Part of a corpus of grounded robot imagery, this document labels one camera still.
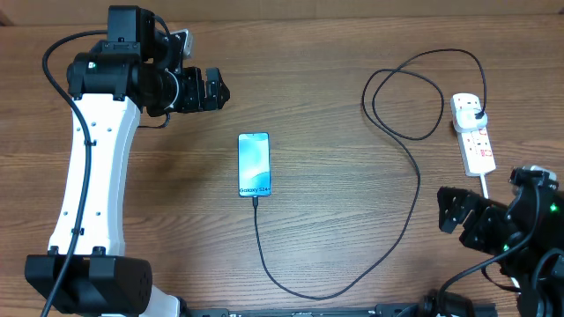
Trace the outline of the Samsung Galaxy smartphone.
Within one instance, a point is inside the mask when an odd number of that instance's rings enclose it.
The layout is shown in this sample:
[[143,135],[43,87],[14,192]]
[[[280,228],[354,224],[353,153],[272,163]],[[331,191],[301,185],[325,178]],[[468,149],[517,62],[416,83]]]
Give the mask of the Samsung Galaxy smartphone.
[[266,132],[238,135],[239,196],[271,195],[270,136]]

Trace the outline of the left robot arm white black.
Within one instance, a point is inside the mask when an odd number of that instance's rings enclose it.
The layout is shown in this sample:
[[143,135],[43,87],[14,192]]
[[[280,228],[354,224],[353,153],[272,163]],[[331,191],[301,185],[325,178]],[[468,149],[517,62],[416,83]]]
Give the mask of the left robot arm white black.
[[130,149],[142,114],[221,109],[218,69],[184,67],[192,36],[152,11],[113,5],[94,47],[76,55],[62,95],[73,113],[63,205],[45,254],[26,258],[26,281],[47,309],[82,316],[186,316],[159,290],[148,261],[125,254],[122,207]]

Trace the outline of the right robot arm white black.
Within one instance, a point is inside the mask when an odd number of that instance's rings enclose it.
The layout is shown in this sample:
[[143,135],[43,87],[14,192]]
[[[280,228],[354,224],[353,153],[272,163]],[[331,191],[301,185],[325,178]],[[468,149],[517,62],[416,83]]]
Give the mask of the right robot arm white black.
[[447,289],[460,279],[497,263],[501,273],[517,281],[509,291],[517,296],[522,316],[563,314],[563,193],[554,173],[524,166],[513,170],[515,198],[509,205],[470,190],[442,187],[437,192],[439,227],[464,230],[460,242],[489,259],[451,277],[419,306],[421,316],[476,316],[467,298]]

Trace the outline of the white charger plug adapter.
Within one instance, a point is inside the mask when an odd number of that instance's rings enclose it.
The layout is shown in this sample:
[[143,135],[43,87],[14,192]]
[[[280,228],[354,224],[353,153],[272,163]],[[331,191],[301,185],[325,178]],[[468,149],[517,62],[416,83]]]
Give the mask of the white charger plug adapter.
[[480,111],[475,109],[457,109],[454,113],[454,129],[458,133],[469,133],[483,129],[488,122],[488,117],[483,114],[480,118],[477,115]]

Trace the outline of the white power strip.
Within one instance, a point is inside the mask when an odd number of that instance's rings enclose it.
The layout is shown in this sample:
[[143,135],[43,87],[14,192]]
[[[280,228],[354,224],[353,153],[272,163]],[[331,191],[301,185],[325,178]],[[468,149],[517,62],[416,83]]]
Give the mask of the white power strip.
[[[454,94],[450,99],[450,106],[453,119],[457,109],[475,109],[480,113],[482,110],[479,97],[465,92]],[[456,132],[456,135],[467,176],[479,177],[496,168],[486,126],[469,133]]]

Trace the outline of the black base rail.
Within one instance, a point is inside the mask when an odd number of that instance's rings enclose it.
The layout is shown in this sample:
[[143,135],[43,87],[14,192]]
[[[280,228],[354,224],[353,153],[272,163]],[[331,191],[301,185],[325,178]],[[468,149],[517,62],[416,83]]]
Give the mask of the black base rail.
[[424,311],[421,304],[378,304],[374,307],[303,308],[230,311],[226,308],[189,309],[190,317],[417,317],[442,316]]

